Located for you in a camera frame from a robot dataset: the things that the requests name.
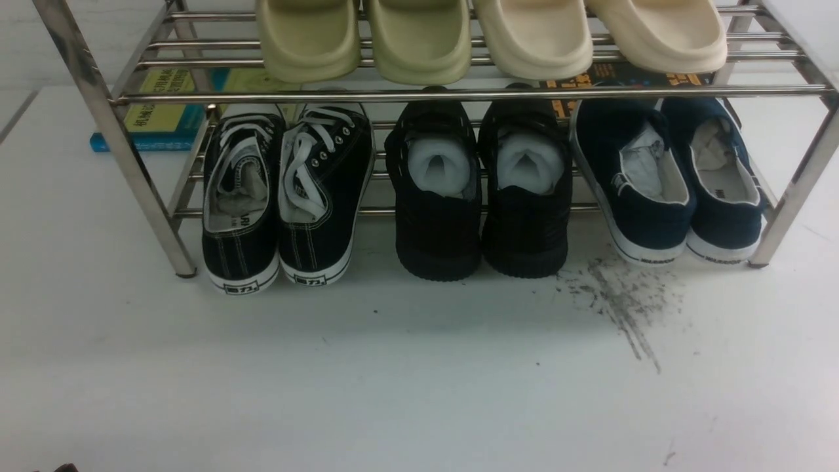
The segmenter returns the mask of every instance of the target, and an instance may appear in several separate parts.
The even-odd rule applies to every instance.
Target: slide sandal
[[[728,44],[712,0],[586,0],[623,55],[656,72],[699,74],[726,63]]]
[[[530,80],[573,77],[591,66],[583,0],[473,0],[499,70]]]
[[[265,69],[281,81],[327,81],[361,60],[358,0],[257,0]]]
[[[466,0],[364,0],[382,77],[410,85],[460,80],[472,59]]]

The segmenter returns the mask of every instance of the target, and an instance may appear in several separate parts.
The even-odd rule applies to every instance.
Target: shoe rack
[[[429,98],[448,98],[463,102],[485,102],[514,97],[538,97],[545,99],[577,100],[595,97],[631,98],[631,97],[789,97],[817,96],[827,107],[827,115],[818,129],[815,138],[802,156],[798,169],[792,177],[786,191],[776,198],[769,190],[769,185],[759,177],[761,186],[769,202],[766,211],[767,224],[763,231],[762,243],[750,260],[754,268],[767,266],[775,251],[780,246],[799,210],[803,207],[810,191],[815,186],[822,171],[839,148],[839,92],[837,84],[824,71],[826,68],[810,52],[810,47],[802,42],[800,35],[788,28],[787,23],[777,13],[772,0],[741,0],[736,6],[719,7],[723,17],[732,17],[729,30],[728,62],[715,75],[714,83],[706,87],[678,88],[632,88],[632,87],[594,87],[576,89],[533,89],[533,90],[448,90],[422,92],[419,90],[381,90],[381,91],[317,91],[317,92],[276,92],[276,93],[236,93],[213,92],[206,71],[216,67],[263,67],[259,58],[206,57],[205,52],[214,50],[251,50],[259,51],[257,39],[202,39],[195,31],[195,24],[217,22],[254,22],[253,12],[243,11],[192,11],[187,8],[186,0],[157,0],[162,3],[159,13],[139,42],[136,50],[128,57],[127,65],[117,82],[108,87],[96,65],[87,43],[73,18],[66,0],[33,0],[44,25],[50,32],[55,45],[70,70],[76,85],[84,97],[90,112],[110,146],[114,160],[118,163],[128,186],[131,188],[140,208],[149,221],[160,245],[175,269],[175,274],[190,278],[195,276],[196,268],[192,257],[181,241],[179,231],[184,219],[201,218],[201,208],[188,207],[195,186],[202,179],[201,165],[206,151],[207,137],[218,118],[217,105],[243,102],[411,102]],[[749,27],[756,21],[763,29],[760,33],[750,33]],[[612,45],[608,34],[595,34],[595,46]],[[766,50],[741,50],[747,42],[771,42],[779,46]],[[484,38],[472,38],[473,48],[486,47]],[[362,38],[362,48],[369,50],[372,41]],[[161,58],[161,51],[179,50],[182,57]],[[594,61],[619,62],[625,60],[616,50],[595,50]],[[806,85],[728,85],[732,68],[736,62],[745,61],[786,61],[804,77]],[[363,59],[361,67],[374,67],[373,59]],[[472,68],[491,67],[489,55],[475,54]],[[143,82],[146,71],[151,68],[189,69],[195,80],[197,92],[177,95],[141,94],[139,85]],[[122,124],[126,107],[133,103],[199,103],[205,106],[206,120],[203,123],[195,146],[186,161],[180,175],[174,195],[165,202],[146,171],[143,160],[134,148],[125,127]],[[394,123],[374,122],[379,130],[392,128]],[[385,172],[376,172],[373,179],[387,179]],[[596,204],[577,204],[572,208],[576,212],[597,211]],[[392,207],[363,207],[364,216],[393,215]]]

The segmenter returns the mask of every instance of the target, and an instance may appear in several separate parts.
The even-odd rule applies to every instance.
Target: black sneaker
[[[430,281],[471,275],[481,263],[482,196],[475,132],[463,106],[409,103],[384,148],[402,266]]]
[[[325,286],[347,270],[375,158],[373,130],[358,103],[307,106],[285,134],[279,253],[289,280]]]
[[[684,252],[696,199],[670,146],[667,119],[653,104],[583,100],[571,118],[571,142],[627,262],[657,267]]]
[[[274,106],[231,106],[204,162],[204,261],[228,295],[269,286],[279,273],[277,176],[285,121]]]
[[[760,244],[765,200],[737,120],[715,98],[668,98],[661,112],[696,191],[687,247],[715,264],[740,264]]]
[[[546,277],[565,263],[573,187],[565,140],[549,100],[499,100],[484,116],[478,140],[489,174],[483,256],[502,274]]]

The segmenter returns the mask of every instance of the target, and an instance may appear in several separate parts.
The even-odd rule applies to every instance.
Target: shoe heel
[[[486,246],[483,258],[497,272],[519,279],[542,279],[556,275],[568,259],[568,243],[538,254],[521,254]]]
[[[455,258],[435,257],[407,244],[396,243],[399,262],[411,274],[420,279],[434,282],[453,282],[466,279],[481,264],[481,251],[476,248],[472,254]]]

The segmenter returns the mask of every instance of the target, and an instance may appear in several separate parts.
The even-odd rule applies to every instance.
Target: book spine
[[[141,152],[189,151],[195,137],[192,136],[134,136],[134,146]],[[96,153],[111,152],[101,134],[91,136],[91,149]]]

